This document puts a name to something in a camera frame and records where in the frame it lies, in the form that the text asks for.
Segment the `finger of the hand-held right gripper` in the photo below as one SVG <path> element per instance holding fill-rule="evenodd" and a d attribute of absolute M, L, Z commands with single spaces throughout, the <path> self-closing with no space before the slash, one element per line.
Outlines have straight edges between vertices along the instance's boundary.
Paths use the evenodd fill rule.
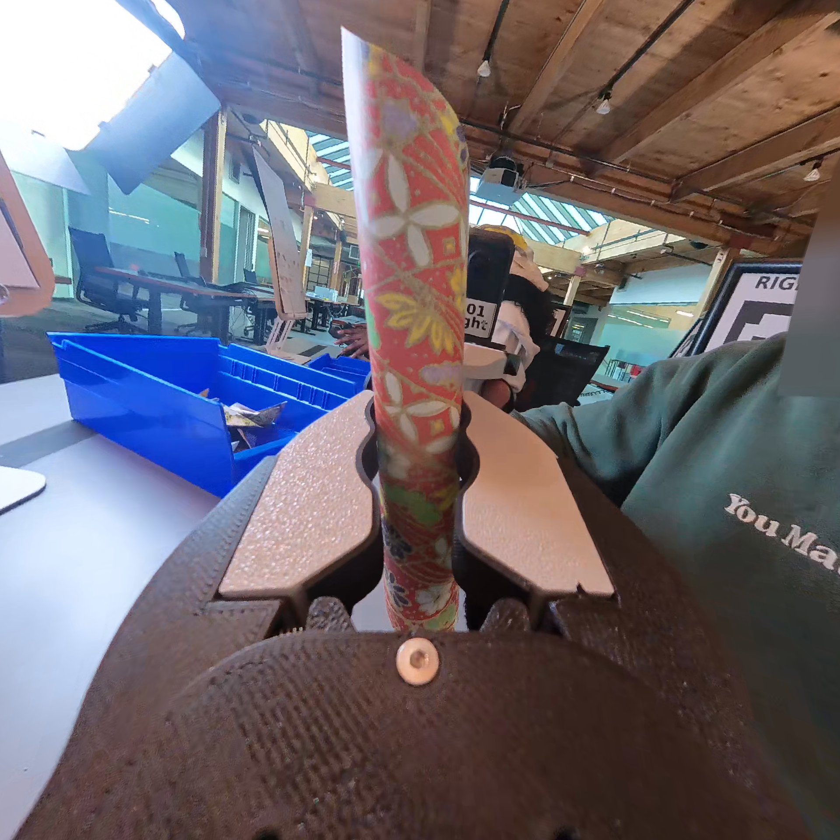
<path fill-rule="evenodd" d="M 512 375 L 510 354 L 504 345 L 465 342 L 463 385 L 483 385 L 504 375 Z"/>

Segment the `black white marker sign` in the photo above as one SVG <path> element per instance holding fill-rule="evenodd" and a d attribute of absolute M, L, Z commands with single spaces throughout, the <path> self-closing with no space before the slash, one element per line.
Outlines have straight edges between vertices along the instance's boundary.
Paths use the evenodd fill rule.
<path fill-rule="evenodd" d="M 732 342 L 766 340 L 787 331 L 802 259 L 738 259 L 723 276 L 707 310 L 670 354 L 684 358 Z"/>

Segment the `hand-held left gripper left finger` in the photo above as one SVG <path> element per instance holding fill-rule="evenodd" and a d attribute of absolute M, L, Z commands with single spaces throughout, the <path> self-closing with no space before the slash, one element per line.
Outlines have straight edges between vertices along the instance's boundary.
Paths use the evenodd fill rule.
<path fill-rule="evenodd" d="M 279 453 L 219 585 L 226 601 L 331 596 L 354 607 L 382 577 L 372 392 L 303 429 Z"/>

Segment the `dark office desk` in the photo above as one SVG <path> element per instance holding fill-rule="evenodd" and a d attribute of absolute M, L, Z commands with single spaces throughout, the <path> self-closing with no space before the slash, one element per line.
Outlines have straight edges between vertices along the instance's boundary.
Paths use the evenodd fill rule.
<path fill-rule="evenodd" d="M 198 286 L 185 278 L 161 278 L 141 275 L 136 271 L 121 270 L 106 266 L 97 266 L 93 269 L 95 277 L 104 278 L 114 284 L 130 284 L 137 288 L 148 291 L 148 312 L 146 333 L 149 335 L 161 335 L 162 328 L 162 306 L 161 294 L 171 293 L 193 295 L 197 298 L 207 298 L 210 301 L 218 301 L 219 312 L 215 314 L 212 321 L 211 335 L 223 344 L 229 344 L 231 336 L 229 332 L 229 310 L 237 306 L 241 301 L 249 297 L 248 293 L 228 291 L 216 285 Z"/>

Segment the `white stand plate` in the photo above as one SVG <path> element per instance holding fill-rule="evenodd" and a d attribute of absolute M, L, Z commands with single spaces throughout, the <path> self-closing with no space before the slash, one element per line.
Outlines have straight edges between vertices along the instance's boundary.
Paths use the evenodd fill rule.
<path fill-rule="evenodd" d="M 4 158 L 1 159 L 1 319 L 41 312 L 54 295 L 55 272 Z M 1 512 L 39 496 L 46 478 L 35 471 L 1 467 Z"/>

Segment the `blue plastic bin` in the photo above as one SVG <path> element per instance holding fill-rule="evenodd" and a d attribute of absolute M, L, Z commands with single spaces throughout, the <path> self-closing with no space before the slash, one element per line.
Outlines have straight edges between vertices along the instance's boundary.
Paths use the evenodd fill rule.
<path fill-rule="evenodd" d="M 48 332 L 76 421 L 197 487 L 223 497 L 286 442 L 233 452 L 226 436 L 203 436 L 204 389 L 223 404 L 259 410 L 286 401 L 280 422 L 303 429 L 361 393 L 366 360 L 319 356 L 290 361 L 217 339 Z"/>

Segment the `person's right hand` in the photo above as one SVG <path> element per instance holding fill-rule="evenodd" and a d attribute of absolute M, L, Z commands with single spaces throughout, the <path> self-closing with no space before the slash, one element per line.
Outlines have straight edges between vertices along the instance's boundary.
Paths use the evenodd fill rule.
<path fill-rule="evenodd" d="M 367 333 L 367 328 L 360 324 L 338 331 L 337 342 L 339 346 L 343 347 L 340 354 L 351 358 L 368 358 L 369 340 Z M 514 391 L 503 378 L 482 381 L 478 393 L 504 413 L 510 413 L 513 410 Z"/>

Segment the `person's right forearm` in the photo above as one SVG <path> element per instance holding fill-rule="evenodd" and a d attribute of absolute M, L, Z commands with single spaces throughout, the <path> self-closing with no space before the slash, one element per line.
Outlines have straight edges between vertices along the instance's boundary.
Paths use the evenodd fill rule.
<path fill-rule="evenodd" d="M 620 507 L 683 416 L 754 345 L 735 342 L 656 362 L 607 401 L 560 403 L 513 411 L 511 416 L 557 456 L 573 459 Z"/>

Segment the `softbox light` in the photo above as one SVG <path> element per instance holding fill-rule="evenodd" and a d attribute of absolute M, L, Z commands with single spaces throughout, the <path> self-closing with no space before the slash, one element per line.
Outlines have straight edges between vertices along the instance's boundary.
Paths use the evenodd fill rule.
<path fill-rule="evenodd" d="M 89 151 L 121 192 L 131 194 L 220 109 L 194 69 L 172 52 L 124 108 L 100 123 Z"/>

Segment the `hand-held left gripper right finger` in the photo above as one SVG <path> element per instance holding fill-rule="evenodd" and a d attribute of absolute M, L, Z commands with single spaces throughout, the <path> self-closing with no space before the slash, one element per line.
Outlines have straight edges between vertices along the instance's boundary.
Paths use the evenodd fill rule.
<path fill-rule="evenodd" d="M 529 605 L 582 592 L 610 598 L 613 582 L 553 451 L 512 416 L 465 394 L 464 483 L 453 558 L 466 594 L 508 585 Z"/>

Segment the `dark green cloth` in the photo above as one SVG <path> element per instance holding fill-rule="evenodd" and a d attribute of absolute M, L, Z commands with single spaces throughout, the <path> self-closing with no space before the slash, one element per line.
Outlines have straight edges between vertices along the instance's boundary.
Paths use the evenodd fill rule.
<path fill-rule="evenodd" d="M 838 838 L 838 401 L 783 396 L 783 350 L 733 343 L 629 388 L 624 509 L 714 615 L 814 835 Z"/>

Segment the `green backed red floral paper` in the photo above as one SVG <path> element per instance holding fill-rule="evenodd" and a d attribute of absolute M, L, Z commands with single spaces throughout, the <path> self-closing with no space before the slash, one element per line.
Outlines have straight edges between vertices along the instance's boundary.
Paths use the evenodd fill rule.
<path fill-rule="evenodd" d="M 341 36 L 385 606 L 399 632 L 451 631 L 469 154 L 454 110 L 419 70 L 347 28 Z"/>

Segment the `black office chair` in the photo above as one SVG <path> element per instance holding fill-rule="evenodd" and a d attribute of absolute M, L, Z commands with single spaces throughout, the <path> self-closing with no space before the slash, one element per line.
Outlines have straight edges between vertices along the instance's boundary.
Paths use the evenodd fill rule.
<path fill-rule="evenodd" d="M 83 331 L 141 333 L 138 320 L 146 309 L 146 301 L 140 298 L 140 288 L 100 270 L 114 268 L 104 234 L 94 234 L 75 227 L 68 227 L 68 233 L 79 269 L 76 299 L 117 316 L 116 320 L 110 322 L 88 324 Z"/>

